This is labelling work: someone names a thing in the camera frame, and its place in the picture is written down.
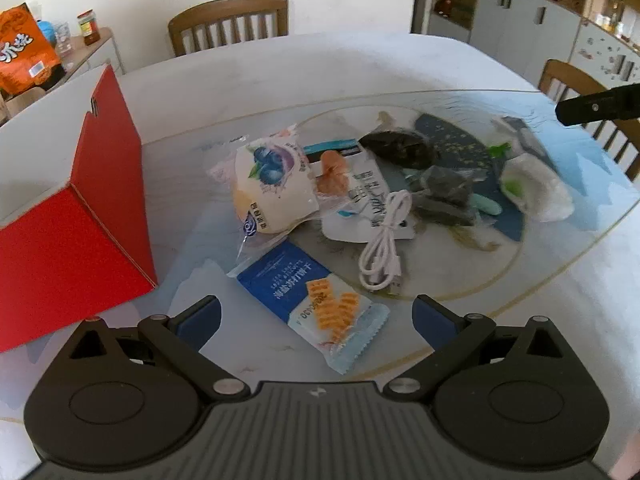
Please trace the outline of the blue cracker packet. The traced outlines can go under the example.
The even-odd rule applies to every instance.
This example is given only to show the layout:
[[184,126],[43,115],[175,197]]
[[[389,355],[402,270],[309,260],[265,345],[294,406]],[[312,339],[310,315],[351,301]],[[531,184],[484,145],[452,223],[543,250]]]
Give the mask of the blue cracker packet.
[[382,330],[390,309],[356,292],[288,240],[232,274],[344,375]]

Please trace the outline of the dark seaweed snack bag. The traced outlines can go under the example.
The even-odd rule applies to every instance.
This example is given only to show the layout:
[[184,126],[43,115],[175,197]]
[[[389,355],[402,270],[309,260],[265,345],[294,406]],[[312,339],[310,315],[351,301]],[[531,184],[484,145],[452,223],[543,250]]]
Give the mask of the dark seaweed snack bag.
[[406,177],[412,210],[421,219],[443,226],[474,226],[470,205],[473,181],[449,168],[431,166]]

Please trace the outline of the blueberry bread package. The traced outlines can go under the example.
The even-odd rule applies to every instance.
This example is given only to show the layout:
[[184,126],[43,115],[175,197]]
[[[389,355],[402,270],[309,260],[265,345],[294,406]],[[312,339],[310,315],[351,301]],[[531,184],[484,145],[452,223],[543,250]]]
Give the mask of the blueberry bread package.
[[232,148],[207,173],[230,186],[245,243],[265,244],[320,211],[314,172],[295,127]]

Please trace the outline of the dark brown snack packet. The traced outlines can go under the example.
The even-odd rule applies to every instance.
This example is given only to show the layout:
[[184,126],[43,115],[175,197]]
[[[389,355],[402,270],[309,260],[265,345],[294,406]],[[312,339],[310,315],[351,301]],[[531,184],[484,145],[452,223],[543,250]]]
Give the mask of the dark brown snack packet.
[[400,168],[427,170],[439,161],[435,145],[407,129],[372,131],[359,143],[377,158]]

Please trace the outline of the teal small object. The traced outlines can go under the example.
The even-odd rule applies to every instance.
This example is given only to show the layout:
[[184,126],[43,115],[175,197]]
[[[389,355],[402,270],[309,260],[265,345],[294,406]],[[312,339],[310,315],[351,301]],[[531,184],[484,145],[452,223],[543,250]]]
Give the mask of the teal small object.
[[502,213],[502,207],[499,203],[477,193],[473,193],[470,196],[470,205],[482,214],[489,214],[493,217],[497,217]]

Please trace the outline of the wooden chair right side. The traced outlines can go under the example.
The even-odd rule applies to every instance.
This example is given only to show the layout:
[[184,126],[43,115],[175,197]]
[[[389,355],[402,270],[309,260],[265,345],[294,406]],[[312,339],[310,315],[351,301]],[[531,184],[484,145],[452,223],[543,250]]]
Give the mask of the wooden chair right side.
[[631,182],[639,179],[639,84],[607,89],[567,62],[552,58],[544,64],[538,89],[547,94],[552,84],[561,93],[555,104],[556,119],[565,127],[594,125],[591,136],[605,134],[602,150],[620,164]]

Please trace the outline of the wooden chair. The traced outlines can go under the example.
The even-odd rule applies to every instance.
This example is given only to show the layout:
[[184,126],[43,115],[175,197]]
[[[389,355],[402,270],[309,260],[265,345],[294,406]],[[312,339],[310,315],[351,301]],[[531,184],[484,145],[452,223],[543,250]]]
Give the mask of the wooden chair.
[[212,0],[168,23],[176,58],[241,42],[288,36],[288,0]]
[[561,93],[555,104],[556,119],[565,127],[594,125],[591,136],[605,134],[602,150],[620,164],[631,182],[639,179],[639,84],[607,89],[567,62],[552,58],[544,64],[538,89],[547,94],[552,84]]

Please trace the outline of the red cardboard box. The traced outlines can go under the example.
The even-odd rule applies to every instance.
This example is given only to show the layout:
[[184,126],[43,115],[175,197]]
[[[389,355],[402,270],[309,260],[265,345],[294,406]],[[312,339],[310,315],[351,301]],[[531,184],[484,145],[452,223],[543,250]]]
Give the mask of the red cardboard box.
[[142,143],[103,65],[1,128],[1,348],[156,285]]

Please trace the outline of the white side cabinet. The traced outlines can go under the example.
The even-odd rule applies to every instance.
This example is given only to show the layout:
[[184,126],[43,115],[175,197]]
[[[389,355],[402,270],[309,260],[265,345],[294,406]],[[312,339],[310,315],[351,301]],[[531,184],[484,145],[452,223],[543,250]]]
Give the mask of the white side cabinet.
[[105,64],[112,66],[117,77],[125,73],[114,35],[109,27],[101,27],[100,40],[90,46],[84,43],[81,36],[73,36],[70,43],[72,50],[64,53],[61,58],[65,74],[52,89]]

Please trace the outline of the orange snack bag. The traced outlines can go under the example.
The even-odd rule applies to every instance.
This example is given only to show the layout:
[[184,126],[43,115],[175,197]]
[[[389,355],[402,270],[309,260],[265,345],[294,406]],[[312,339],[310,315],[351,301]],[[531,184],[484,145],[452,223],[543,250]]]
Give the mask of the orange snack bag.
[[1,90],[18,96],[51,89],[65,75],[61,59],[43,35],[26,3],[1,13]]

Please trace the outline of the red-lid sauce jar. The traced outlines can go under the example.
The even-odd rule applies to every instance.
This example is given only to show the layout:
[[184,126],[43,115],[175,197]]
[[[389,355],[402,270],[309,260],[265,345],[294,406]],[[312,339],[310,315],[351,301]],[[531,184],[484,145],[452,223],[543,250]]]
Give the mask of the red-lid sauce jar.
[[86,46],[91,46],[101,39],[100,29],[96,22],[96,14],[92,9],[78,14],[77,21]]

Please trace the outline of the clear drinking glass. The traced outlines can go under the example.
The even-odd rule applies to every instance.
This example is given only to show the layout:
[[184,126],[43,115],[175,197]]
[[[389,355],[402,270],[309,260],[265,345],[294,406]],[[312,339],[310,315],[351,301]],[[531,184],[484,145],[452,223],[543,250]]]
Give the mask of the clear drinking glass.
[[70,26],[66,22],[54,25],[54,33],[56,45],[55,49],[60,58],[73,52],[72,35],[70,34]]

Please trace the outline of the wooden chair far side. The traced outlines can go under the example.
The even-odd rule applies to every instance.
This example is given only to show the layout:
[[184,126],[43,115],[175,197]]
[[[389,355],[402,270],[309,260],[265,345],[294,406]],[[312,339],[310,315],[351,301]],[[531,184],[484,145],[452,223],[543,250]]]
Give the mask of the wooden chair far side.
[[168,23],[176,58],[241,42],[288,36],[288,0],[212,0]]

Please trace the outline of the blue globe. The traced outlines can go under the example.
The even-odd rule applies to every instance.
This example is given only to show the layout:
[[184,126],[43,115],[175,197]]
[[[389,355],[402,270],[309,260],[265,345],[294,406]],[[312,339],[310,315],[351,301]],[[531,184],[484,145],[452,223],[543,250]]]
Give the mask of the blue globe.
[[38,20],[37,25],[40,29],[40,32],[42,32],[43,37],[47,39],[47,42],[52,47],[55,47],[58,40],[56,40],[54,26],[50,22],[43,21],[43,20]]

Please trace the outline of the grey wall cabinet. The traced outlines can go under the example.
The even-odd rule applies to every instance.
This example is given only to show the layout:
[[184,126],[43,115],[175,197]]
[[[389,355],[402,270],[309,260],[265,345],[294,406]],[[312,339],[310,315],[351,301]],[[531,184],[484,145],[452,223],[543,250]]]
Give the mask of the grey wall cabinet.
[[469,44],[531,84],[552,58],[608,88],[639,80],[639,0],[427,1],[427,34]]

